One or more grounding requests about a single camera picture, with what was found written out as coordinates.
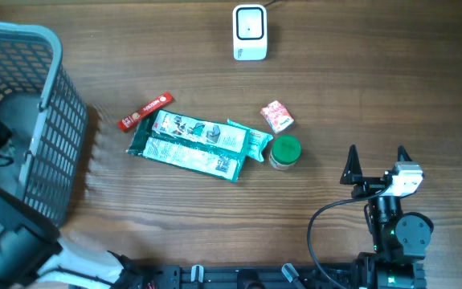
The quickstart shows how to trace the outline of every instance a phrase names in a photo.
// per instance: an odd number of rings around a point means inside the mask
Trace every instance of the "red and white box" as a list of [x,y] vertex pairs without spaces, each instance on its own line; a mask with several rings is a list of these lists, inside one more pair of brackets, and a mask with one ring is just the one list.
[[164,107],[173,101],[174,98],[169,92],[161,94],[157,99],[150,101],[143,108],[134,112],[132,115],[125,117],[118,122],[118,127],[122,132],[126,132],[131,127],[136,125],[140,120],[146,118],[150,113],[155,112],[159,108]]
[[292,125],[295,120],[289,114],[288,109],[279,101],[274,101],[266,108],[261,109],[261,114],[264,116],[274,133],[279,133]]

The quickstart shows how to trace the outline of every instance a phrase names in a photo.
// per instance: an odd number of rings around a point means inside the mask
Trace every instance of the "jar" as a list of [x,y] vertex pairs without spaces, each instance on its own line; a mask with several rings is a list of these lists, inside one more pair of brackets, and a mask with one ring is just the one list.
[[270,164],[274,169],[291,169],[301,157],[301,143],[294,136],[281,136],[273,143]]

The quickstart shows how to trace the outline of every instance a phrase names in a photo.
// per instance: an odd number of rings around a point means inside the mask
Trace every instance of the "red wrapper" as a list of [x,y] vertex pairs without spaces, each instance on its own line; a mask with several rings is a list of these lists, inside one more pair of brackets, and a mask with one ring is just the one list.
[[134,112],[132,115],[125,117],[123,120],[118,122],[118,127],[122,132],[126,132],[134,125],[140,122],[140,120],[146,118],[150,113],[155,112],[159,108],[164,107],[170,103],[174,98],[169,92],[161,94],[157,99],[150,101],[146,106],[140,108],[140,110]]

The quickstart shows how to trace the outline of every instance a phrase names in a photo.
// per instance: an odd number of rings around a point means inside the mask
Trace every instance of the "green package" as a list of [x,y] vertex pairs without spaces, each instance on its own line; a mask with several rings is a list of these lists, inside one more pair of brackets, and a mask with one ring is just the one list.
[[159,110],[142,120],[127,153],[238,181],[249,130]]
[[248,129],[250,136],[247,143],[247,155],[256,161],[263,162],[263,149],[266,148],[267,143],[273,139],[271,134],[260,132],[258,130],[247,128],[244,125],[237,124],[236,122],[227,119],[228,124],[232,124],[238,128]]

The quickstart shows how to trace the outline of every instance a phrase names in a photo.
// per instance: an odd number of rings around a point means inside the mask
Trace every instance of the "power cord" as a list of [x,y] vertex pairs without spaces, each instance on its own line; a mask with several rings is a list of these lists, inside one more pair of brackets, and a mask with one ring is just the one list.
[[324,206],[323,208],[319,209],[312,217],[311,217],[311,220],[309,221],[309,226],[308,226],[308,248],[309,248],[309,253],[311,254],[311,258],[313,258],[313,261],[314,261],[314,264],[317,266],[318,270],[325,276],[327,277],[327,279],[329,279],[329,281],[331,283],[333,283],[334,285],[336,285],[337,287],[339,287],[340,289],[348,289],[346,287],[344,287],[343,285],[341,285],[340,283],[338,283],[336,280],[332,279],[329,274],[327,274],[327,272],[325,272],[324,268],[321,267],[320,263],[318,262],[318,259],[317,259],[317,256],[314,254],[314,251],[313,251],[313,244],[311,243],[311,229],[313,228],[313,223],[314,223],[314,220],[318,217],[319,214],[321,214],[323,211],[327,210],[327,209],[330,209],[334,206],[339,206],[339,205],[345,205],[345,204],[350,204],[350,203],[353,203],[353,202],[356,202],[356,201],[367,201],[367,200],[370,200],[372,198],[375,198],[375,197],[378,197],[380,195],[382,195],[384,192],[386,192],[387,190],[387,187],[386,189],[383,189],[383,190],[379,190],[377,193],[371,195],[371,196],[368,196],[368,197],[361,197],[361,198],[357,198],[357,199],[349,199],[349,200],[343,200],[343,201],[336,201],[334,203],[331,203],[331,204],[328,204],[327,206]]
[[278,2],[278,1],[280,1],[280,0],[271,0],[270,2],[264,4],[263,7],[266,8],[266,7],[270,6],[271,4],[273,4],[275,2]]

